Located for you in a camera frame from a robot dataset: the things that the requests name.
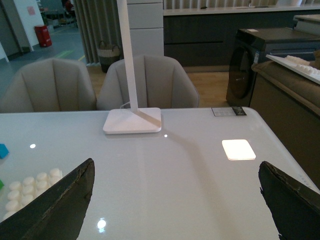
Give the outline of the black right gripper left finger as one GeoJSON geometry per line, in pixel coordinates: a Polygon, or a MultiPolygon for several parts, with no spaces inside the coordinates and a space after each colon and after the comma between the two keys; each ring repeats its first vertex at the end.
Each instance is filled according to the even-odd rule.
{"type": "Polygon", "coordinates": [[[93,194],[95,163],[89,158],[0,224],[2,240],[75,240],[93,194]]]}

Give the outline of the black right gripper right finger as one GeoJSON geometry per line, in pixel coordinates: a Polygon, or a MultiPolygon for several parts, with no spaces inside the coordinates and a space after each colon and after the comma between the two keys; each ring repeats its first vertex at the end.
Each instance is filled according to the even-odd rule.
{"type": "Polygon", "coordinates": [[[320,238],[320,194],[267,161],[258,171],[260,192],[281,240],[320,238]]]}

